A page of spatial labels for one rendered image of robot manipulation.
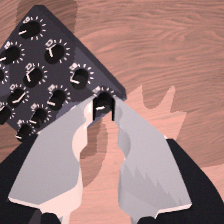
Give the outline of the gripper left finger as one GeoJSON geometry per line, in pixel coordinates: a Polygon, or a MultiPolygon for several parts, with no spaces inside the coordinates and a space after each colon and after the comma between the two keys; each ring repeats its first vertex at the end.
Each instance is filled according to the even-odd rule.
{"type": "Polygon", "coordinates": [[[70,212],[81,204],[80,152],[96,108],[97,97],[89,97],[0,163],[0,224],[40,224],[45,212],[69,224],[70,212]]]}

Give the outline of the black knob box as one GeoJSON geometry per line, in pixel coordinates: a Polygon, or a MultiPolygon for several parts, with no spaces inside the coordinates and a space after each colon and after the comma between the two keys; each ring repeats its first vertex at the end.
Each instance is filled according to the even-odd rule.
{"type": "Polygon", "coordinates": [[[87,129],[111,112],[111,98],[127,100],[89,49],[48,8],[34,5],[0,48],[0,125],[7,121],[23,142],[90,96],[97,108],[87,129]]]}

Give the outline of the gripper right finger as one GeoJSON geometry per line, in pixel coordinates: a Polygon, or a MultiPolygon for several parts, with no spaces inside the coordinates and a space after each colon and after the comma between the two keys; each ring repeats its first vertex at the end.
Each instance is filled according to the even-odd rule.
{"type": "Polygon", "coordinates": [[[118,97],[111,98],[120,166],[118,205],[131,224],[224,224],[224,202],[214,184],[173,138],[167,138],[118,97]]]}

